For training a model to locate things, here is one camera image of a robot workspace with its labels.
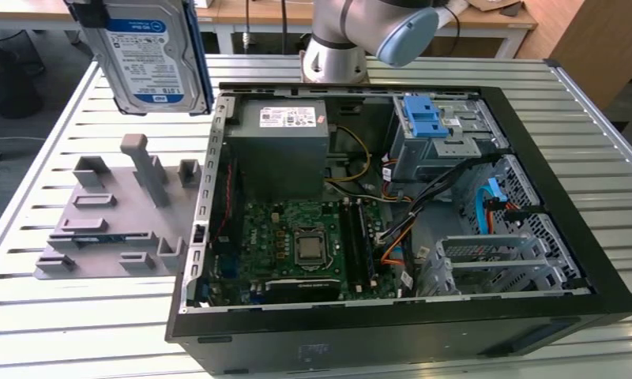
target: yellow wire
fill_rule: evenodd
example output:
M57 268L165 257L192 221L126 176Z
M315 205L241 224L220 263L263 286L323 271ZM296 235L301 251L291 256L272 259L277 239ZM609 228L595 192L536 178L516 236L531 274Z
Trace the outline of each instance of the yellow wire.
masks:
M351 135L351 137L353 137L356 142L359 142L360 146L363 146L363 150L365 151L365 166L363 167L363 171L360 171L356 175L347 176L344 178L327 178L325 182L349 182L349 181L360 178L363 175L365 175L365 172L368 172L368 168L369 168L369 150L368 150L368 146L365 146L365 144L363 143L363 140L351 131L349 128L347 128L345 126L337 126L337 127L340 129L345 130L348 132L348 134Z

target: ram slot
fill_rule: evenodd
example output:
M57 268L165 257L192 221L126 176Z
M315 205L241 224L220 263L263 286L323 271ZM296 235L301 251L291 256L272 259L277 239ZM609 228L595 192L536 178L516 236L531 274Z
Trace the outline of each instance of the ram slot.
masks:
M368 283L371 287L376 287L377 283L375 280L375 262L372 257L372 244L368 234L368 228L365 227L365 215L364 215L364 205L360 199L356 204L357 214L359 214L359 225L360 225L360 249L359 252L363 254L361 261L365 262L365 271L368 273Z
M344 244L344 262L347 264L347 281L351 291L363 292L364 278L368 276L365 252L363 241L363 228L360 222L359 205L347 201L339 205L339 222L341 240Z

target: power supply label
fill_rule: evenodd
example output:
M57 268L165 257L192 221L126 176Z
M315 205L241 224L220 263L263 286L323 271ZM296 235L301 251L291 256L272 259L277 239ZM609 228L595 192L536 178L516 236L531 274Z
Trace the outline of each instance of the power supply label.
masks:
M315 107L265 107L260 110L260 128L315 128Z
M160 20L114 19L105 33L130 93L145 103L181 101L178 65L165 54L166 25Z

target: table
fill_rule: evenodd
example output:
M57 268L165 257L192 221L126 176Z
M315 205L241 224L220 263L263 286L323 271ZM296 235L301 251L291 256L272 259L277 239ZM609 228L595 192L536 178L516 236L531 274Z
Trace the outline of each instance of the table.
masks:
M232 34L245 31L245 0L217 0L220 9L214 29L218 35L220 52L233 54ZM285 6L288 33L311 33L312 5L291 2ZM251 32L281 32L281 9L279 0L251 2ZM517 17L507 17L493 12L480 12L472 6L459 15L461 37L501 38L504 42L496 58L513 58L523 43L527 31L536 28L536 21L523 9ZM452 21L435 34L441 37L456 36L456 23Z
M209 8L197 8L198 27L213 31L220 1ZM0 0L0 28L33 30L77 30L64 0Z
M312 23L311 4L287 4L288 32L309 33ZM214 32L220 52L233 54L232 34L245 30L245 0L216 0L210 8L197 8L201 32ZM461 36L501 38L504 42L496 58L513 58L528 30L536 21L521 10L517 17L507 17L496 11L483 13L469 7L460 15ZM251 2L252 32L281 32L280 3L276 0ZM77 23L68 13L62 0L0 0L0 28L77 30ZM436 36L456 36L456 23L441 28Z
M221 81L299 81L296 56L209 55ZM632 148L561 69L541 61L421 58L403 69L368 61L373 83L501 87L587 224L632 291ZM202 162L210 116L118 114L92 63L0 219L0 377L202 378L164 325L173 277L54 280L32 277L73 191L77 158L128 166L125 133L145 133L162 165ZM347 378L632 378L632 317L568 336L531 355L315 373Z

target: blue drive bay latch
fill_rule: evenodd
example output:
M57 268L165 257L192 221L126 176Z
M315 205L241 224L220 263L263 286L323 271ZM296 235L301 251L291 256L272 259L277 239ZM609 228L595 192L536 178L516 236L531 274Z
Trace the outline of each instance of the blue drive bay latch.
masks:
M404 111L412 125L415 137L447 137L449 131L440 122L440 109L427 96L405 96Z

